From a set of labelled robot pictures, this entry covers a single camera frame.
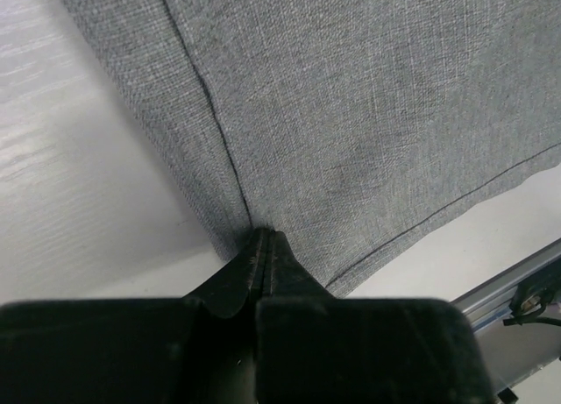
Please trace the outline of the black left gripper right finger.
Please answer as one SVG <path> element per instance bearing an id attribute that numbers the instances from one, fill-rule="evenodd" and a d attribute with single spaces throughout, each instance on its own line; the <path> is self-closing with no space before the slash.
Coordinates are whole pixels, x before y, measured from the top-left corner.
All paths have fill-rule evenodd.
<path id="1" fill-rule="evenodd" d="M 491 403 L 470 323 L 436 299 L 338 299 L 260 234 L 255 394 L 260 403 Z"/>

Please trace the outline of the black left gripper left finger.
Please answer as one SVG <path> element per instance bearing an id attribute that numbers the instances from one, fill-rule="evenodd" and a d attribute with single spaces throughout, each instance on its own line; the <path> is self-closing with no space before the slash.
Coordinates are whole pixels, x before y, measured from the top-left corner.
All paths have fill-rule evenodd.
<path id="1" fill-rule="evenodd" d="M 4 403 L 253 403 L 268 233 L 179 298 L 1 308 Z"/>

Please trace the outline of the grey cloth napkin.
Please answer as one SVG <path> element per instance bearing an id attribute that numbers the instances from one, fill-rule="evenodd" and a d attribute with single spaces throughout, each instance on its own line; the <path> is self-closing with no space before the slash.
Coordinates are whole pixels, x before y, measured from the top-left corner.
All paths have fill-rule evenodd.
<path id="1" fill-rule="evenodd" d="M 347 294 L 560 161 L 560 0 L 61 0 L 217 253 Z"/>

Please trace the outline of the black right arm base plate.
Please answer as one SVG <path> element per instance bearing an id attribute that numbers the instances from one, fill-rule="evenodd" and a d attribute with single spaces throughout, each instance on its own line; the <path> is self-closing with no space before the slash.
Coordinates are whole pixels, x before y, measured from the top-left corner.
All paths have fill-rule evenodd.
<path id="1" fill-rule="evenodd" d="M 560 320 L 543 316 L 547 308 L 560 296 L 560 261 L 553 262 L 521 281 L 509 304 L 511 317 L 504 326 L 531 323 L 560 326 Z"/>

